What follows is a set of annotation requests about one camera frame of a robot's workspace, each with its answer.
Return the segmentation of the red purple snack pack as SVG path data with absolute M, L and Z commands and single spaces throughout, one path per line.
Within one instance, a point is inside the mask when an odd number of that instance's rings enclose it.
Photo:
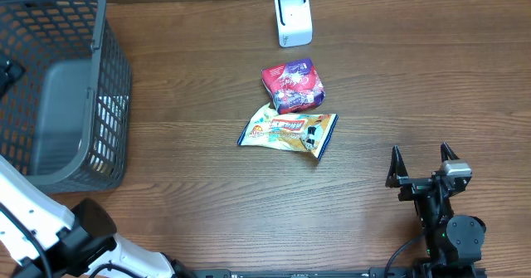
M 263 69 L 261 79 L 279 114 L 313 109 L 325 98 L 324 85 L 310 58 Z

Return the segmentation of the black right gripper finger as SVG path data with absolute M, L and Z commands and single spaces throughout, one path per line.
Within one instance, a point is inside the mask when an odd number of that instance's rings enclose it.
M 441 161 L 445 162 L 448 160 L 457 160 L 459 157 L 451 149 L 447 142 L 441 144 Z
M 409 179 L 406 166 L 397 145 L 392 148 L 390 168 L 387 174 L 386 187 L 401 187 Z

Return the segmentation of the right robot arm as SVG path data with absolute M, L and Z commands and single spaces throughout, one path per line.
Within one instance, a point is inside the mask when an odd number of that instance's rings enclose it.
M 441 166 L 427 178 L 411 178 L 400 149 L 392 148 L 385 186 L 398 188 L 401 202 L 414 202 L 422 233 L 399 247 L 389 258 L 383 277 L 485 277 L 486 270 L 475 263 L 482 258 L 486 225 L 478 217 L 456 215 L 451 197 L 466 190 L 472 169 L 451 147 L 441 145 Z M 427 256 L 415 260 L 405 270 L 392 264 L 407 248 L 426 242 Z

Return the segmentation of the yellow white snack bag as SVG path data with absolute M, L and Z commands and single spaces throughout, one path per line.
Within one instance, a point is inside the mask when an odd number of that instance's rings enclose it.
M 310 153 L 321 160 L 338 120 L 336 114 L 281 115 L 266 104 L 251 117 L 237 144 Z

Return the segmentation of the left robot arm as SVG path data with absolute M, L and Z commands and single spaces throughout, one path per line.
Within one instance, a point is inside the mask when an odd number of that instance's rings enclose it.
M 97 202 L 86 198 L 68 209 L 22 175 L 15 162 L 51 168 L 63 180 L 80 168 L 90 149 L 95 93 L 86 59 L 52 64 L 46 73 L 45 110 L 37 136 L 19 141 L 13 129 L 1 141 L 1 240 L 19 264 L 17 277 L 190 277 L 179 261 L 126 240 Z

